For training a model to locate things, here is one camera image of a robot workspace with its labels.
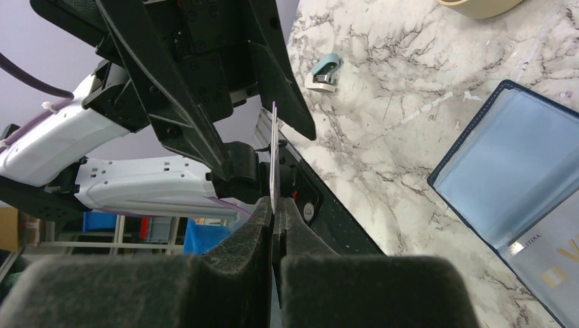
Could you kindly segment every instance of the gold lettering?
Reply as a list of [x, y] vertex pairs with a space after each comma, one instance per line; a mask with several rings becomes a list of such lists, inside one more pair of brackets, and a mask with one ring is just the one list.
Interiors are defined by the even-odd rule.
[[573, 239], [569, 241], [569, 246], [571, 246], [571, 248], [573, 249], [573, 254], [569, 253], [568, 251], [562, 248], [558, 248], [557, 253], [566, 256], [575, 262], [579, 262], [579, 247], [577, 247], [577, 244]]
[[541, 279], [551, 288], [555, 288], [562, 282], [567, 280], [567, 274], [557, 265], [545, 271], [541, 275]]
[[567, 280], [567, 274], [565, 272], [563, 272], [563, 270], [558, 267], [557, 265], [551, 268], [553, 270], [553, 273], [561, 280], [561, 281], [565, 281]]
[[547, 286], [549, 286], [551, 288], [557, 287], [557, 285], [555, 284], [555, 282], [553, 281], [553, 279], [551, 278], [549, 273], [546, 273], [546, 272], [543, 273], [541, 275], [541, 279], [547, 284]]

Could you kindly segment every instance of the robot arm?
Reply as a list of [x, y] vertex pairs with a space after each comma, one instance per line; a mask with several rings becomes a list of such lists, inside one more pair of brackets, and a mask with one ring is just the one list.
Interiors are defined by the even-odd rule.
[[39, 122], [0, 152], [0, 176], [43, 187], [73, 163], [79, 162], [74, 197], [88, 209], [151, 216], [188, 216], [216, 197], [210, 170], [184, 156], [106, 161], [84, 155], [130, 131], [108, 120], [83, 101], [90, 95], [95, 76], [74, 91], [74, 100]]

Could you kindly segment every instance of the screw hole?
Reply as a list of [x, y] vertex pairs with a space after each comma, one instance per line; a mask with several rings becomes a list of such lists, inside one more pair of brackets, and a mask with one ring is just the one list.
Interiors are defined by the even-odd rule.
[[149, 88], [149, 92], [154, 95], [159, 95], [161, 93], [161, 91], [154, 85]]
[[167, 129], [167, 136], [170, 138], [176, 138], [181, 135], [181, 129], [177, 126], [171, 126]]
[[279, 18], [277, 18], [277, 17], [270, 18], [270, 26], [276, 30], [281, 29], [281, 24], [279, 23]]

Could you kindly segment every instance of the card holder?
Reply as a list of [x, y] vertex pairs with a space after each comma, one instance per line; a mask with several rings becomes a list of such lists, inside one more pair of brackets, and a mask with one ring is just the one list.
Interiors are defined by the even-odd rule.
[[498, 250], [521, 282], [568, 328], [579, 325], [578, 214], [579, 191], [576, 191]]
[[[573, 322], [554, 294], [545, 292], [542, 273], [535, 273], [541, 266], [531, 265], [532, 260], [519, 263], [533, 258], [534, 251], [519, 256], [508, 250], [521, 238], [536, 238], [529, 234], [546, 229], [547, 223], [539, 225], [546, 217], [559, 220], [553, 227], [579, 228], [548, 215], [579, 190], [579, 114], [505, 80], [427, 181], [539, 300], [548, 304], [548, 310], [555, 309], [564, 322]], [[556, 241], [543, 238], [537, 245], [542, 243], [554, 245]], [[579, 290], [578, 284], [579, 279], [569, 279], [567, 287]]]

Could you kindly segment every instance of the blue card holder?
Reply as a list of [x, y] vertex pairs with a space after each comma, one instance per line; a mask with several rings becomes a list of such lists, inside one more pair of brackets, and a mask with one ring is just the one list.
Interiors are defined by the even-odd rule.
[[[545, 222], [537, 225], [545, 218], [552, 222], [553, 229], [577, 228], [575, 234], [579, 234], [579, 225], [574, 223], [579, 220], [549, 215], [579, 190], [579, 114], [505, 80], [427, 182], [560, 323], [568, 327], [575, 327], [573, 322], [579, 323], [560, 306], [566, 297], [558, 297], [544, 288], [545, 272], [563, 267], [564, 259], [561, 258], [563, 264], [543, 265], [532, 256], [542, 254], [549, 247], [558, 249], [554, 239], [557, 234], [544, 233], [548, 227]], [[535, 230], [550, 237], [542, 238], [524, 253], [509, 253], [513, 245], [520, 245], [522, 236], [527, 238]], [[579, 290], [579, 279], [572, 279], [566, 273], [564, 276], [568, 278], [567, 287], [572, 284]]]

